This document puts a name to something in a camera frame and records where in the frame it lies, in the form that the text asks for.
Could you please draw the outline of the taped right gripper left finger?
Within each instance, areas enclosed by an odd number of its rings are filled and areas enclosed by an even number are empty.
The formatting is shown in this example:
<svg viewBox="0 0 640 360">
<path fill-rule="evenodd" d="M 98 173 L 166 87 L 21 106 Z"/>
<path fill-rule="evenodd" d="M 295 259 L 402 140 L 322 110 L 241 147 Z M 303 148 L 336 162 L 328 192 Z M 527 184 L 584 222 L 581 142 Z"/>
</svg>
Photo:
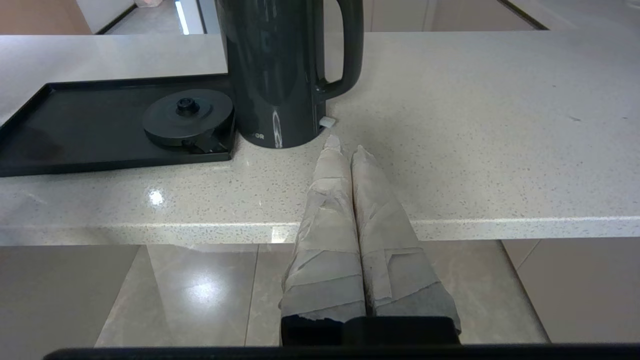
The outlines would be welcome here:
<svg viewBox="0 0 640 360">
<path fill-rule="evenodd" d="M 282 318 L 349 321 L 366 314 L 352 173 L 336 135 L 320 152 L 282 280 Z"/>
</svg>

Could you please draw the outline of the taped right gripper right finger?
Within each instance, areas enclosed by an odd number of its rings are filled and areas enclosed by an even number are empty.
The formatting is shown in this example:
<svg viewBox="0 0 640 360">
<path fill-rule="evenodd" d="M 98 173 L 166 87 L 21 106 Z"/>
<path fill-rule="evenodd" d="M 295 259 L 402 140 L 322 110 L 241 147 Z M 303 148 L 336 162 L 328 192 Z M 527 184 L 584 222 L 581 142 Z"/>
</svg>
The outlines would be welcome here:
<svg viewBox="0 0 640 360">
<path fill-rule="evenodd" d="M 445 317 L 461 331 L 454 298 L 435 273 L 375 156 L 359 145 L 350 169 L 366 304 L 372 315 Z"/>
</svg>

